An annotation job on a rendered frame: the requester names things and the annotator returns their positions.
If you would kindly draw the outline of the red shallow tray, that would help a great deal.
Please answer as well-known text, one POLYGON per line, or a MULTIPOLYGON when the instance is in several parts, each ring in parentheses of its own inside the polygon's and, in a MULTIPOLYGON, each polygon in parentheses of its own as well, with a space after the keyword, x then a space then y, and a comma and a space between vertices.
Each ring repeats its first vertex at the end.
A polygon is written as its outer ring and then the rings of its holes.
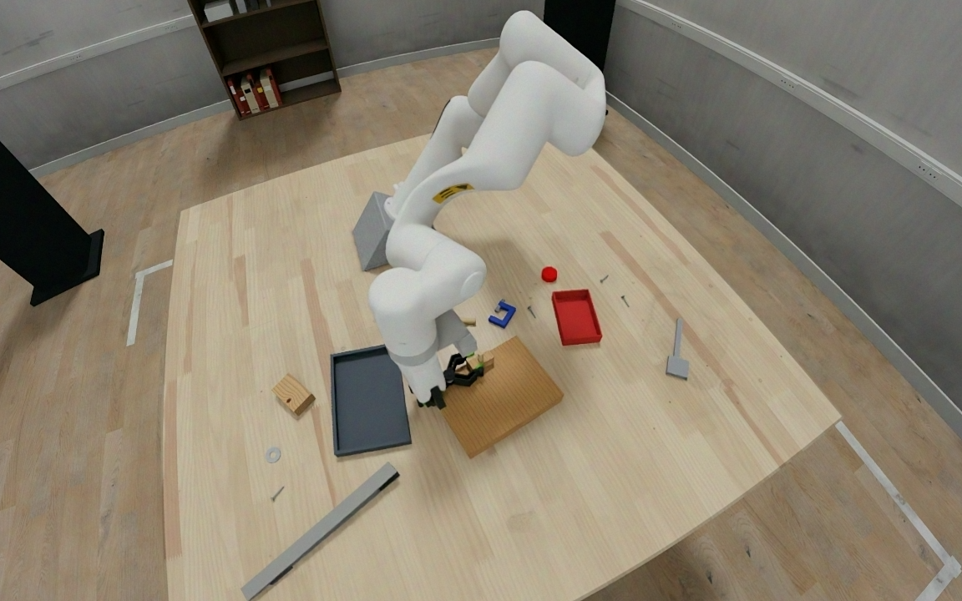
POLYGON ((556 313, 562 346, 587 345, 602 340, 602 330, 589 289, 553 290, 551 303, 556 313))

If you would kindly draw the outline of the flat wooden board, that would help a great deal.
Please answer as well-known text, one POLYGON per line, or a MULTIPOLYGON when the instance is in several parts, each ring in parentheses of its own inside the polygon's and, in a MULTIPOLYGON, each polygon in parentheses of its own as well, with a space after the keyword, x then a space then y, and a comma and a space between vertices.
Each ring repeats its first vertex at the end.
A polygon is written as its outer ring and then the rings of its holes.
POLYGON ((439 410, 469 459, 485 452, 564 399, 522 340, 515 336, 494 347, 493 364, 471 386, 443 391, 439 410))

